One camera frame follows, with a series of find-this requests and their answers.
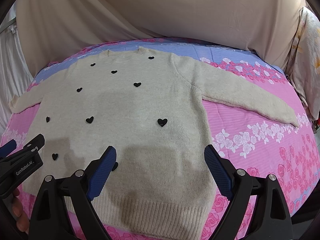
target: beige sheet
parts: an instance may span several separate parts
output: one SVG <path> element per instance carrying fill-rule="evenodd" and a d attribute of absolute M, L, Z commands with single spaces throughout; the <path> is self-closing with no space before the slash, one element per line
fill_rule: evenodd
<path fill-rule="evenodd" d="M 178 36 L 254 49 L 285 68 L 305 0 L 18 0 L 22 50 L 35 76 L 106 41 Z"/>

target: blue gripper pad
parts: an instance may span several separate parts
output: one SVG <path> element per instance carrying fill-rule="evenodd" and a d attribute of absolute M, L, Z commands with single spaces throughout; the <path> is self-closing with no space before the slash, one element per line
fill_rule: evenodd
<path fill-rule="evenodd" d="M 15 140 L 11 140 L 7 142 L 0 148 L 0 158 L 7 157 L 10 153 L 12 153 L 17 148 L 17 143 Z"/>
<path fill-rule="evenodd" d="M 115 165 L 117 158 L 116 149 L 112 146 L 109 146 L 102 157 L 103 159 L 101 160 L 101 163 L 89 180 L 87 198 L 90 201 L 100 195 L 102 188 L 106 183 L 113 166 Z"/>
<path fill-rule="evenodd" d="M 209 145 L 204 149 L 204 160 L 208 165 L 221 195 L 227 197 L 228 200 L 231 200 L 233 198 L 232 180 L 223 168 L 222 163 L 219 160 L 220 156 L 218 157 L 216 155 L 218 155 L 218 153 L 216 152 L 215 154 Z"/>

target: sweater sleeve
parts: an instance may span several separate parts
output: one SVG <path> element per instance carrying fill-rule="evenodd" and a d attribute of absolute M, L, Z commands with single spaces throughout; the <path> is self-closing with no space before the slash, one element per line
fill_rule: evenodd
<path fill-rule="evenodd" d="M 68 75 L 68 69 L 60 70 L 39 85 L 31 88 L 29 92 L 23 93 L 20 97 L 14 95 L 9 102 L 9 108 L 14 114 L 20 113 L 28 107 L 41 103 L 42 98 L 52 90 L 60 86 Z"/>
<path fill-rule="evenodd" d="M 298 127 L 294 110 L 259 86 L 191 57 L 172 54 L 172 60 L 178 73 L 201 90 L 204 100 L 255 111 L 268 119 Z"/>

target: ribbed hem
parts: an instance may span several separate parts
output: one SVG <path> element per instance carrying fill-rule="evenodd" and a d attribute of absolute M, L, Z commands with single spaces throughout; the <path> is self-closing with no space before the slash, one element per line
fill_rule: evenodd
<path fill-rule="evenodd" d="M 101 52 L 99 54 L 100 58 L 105 58 L 105 57 L 109 57 L 109 56 L 117 56 L 117 55 L 121 55 L 121 56 L 131 56 L 131 55 L 135 55 L 135 54 L 140 54 L 143 55 L 148 51 L 148 49 L 144 48 L 144 47 L 139 47 L 139 49 L 137 50 L 126 50 L 126 51 L 112 51 L 112 50 L 105 50 L 103 52 Z"/>
<path fill-rule="evenodd" d="M 41 174 L 35 172 L 23 183 L 23 190 L 37 195 L 42 181 Z M 67 209 L 75 212 L 71 198 L 65 199 Z M 164 240 L 200 239 L 209 212 L 207 207 L 154 202 L 105 192 L 101 192 L 92 205 L 103 224 Z"/>

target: knit sweater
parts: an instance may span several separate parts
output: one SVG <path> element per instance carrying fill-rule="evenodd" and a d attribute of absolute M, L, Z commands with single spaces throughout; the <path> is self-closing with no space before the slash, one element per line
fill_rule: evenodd
<path fill-rule="evenodd" d="M 233 73 L 142 47 L 106 50 L 11 101 L 14 113 L 41 102 L 26 141 L 44 135 L 44 164 L 23 189 L 36 195 L 46 175 L 70 176 L 112 145 L 119 165 L 92 202 L 101 221 L 160 239 L 199 239 L 216 191 L 204 161 L 212 139 L 202 99 L 298 125 L 284 101 Z"/>

